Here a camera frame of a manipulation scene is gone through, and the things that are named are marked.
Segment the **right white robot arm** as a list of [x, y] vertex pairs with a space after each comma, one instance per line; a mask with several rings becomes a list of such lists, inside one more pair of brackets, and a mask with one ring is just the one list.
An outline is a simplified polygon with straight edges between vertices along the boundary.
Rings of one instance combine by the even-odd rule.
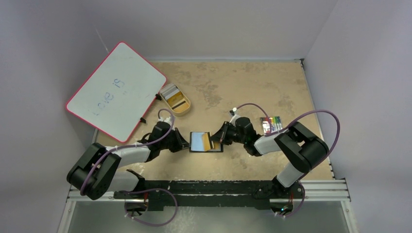
[[273, 192], [280, 198], [291, 193], [292, 185], [321, 163], [329, 152], [326, 143], [298, 121], [282, 133], [264, 136], [256, 132], [249, 118], [234, 117], [224, 122], [210, 139], [223, 145], [243, 144], [252, 156], [283, 152], [289, 162], [273, 179]]

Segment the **black card holder wallet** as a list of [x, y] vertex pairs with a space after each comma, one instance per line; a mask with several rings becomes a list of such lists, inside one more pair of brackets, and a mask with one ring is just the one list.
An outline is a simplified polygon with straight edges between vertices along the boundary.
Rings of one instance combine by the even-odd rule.
[[212, 141], [210, 132], [191, 132], [189, 151], [192, 153], [223, 152], [223, 145]]

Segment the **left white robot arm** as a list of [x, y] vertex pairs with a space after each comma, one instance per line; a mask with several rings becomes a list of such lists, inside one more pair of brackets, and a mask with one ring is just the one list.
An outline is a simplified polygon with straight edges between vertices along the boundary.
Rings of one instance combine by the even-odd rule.
[[130, 145], [105, 147], [91, 144], [67, 174], [66, 180], [82, 196], [97, 200], [107, 191], [126, 191], [134, 199], [143, 196], [142, 176], [133, 171], [119, 172], [120, 167], [150, 162], [162, 150], [172, 153], [188, 149], [190, 144], [170, 122], [159, 121], [150, 133]]

